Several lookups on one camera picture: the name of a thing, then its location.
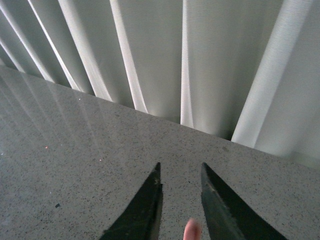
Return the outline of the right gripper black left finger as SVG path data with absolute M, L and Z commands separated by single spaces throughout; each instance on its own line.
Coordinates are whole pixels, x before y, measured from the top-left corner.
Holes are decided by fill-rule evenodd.
M 101 240 L 157 240 L 163 206 L 161 164 L 158 162 L 124 212 L 103 232 Z

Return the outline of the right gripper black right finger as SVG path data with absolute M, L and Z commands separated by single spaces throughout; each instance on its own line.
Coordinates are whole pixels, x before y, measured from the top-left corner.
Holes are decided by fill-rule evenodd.
M 201 202 L 212 240 L 285 240 L 207 163 L 201 166 Z

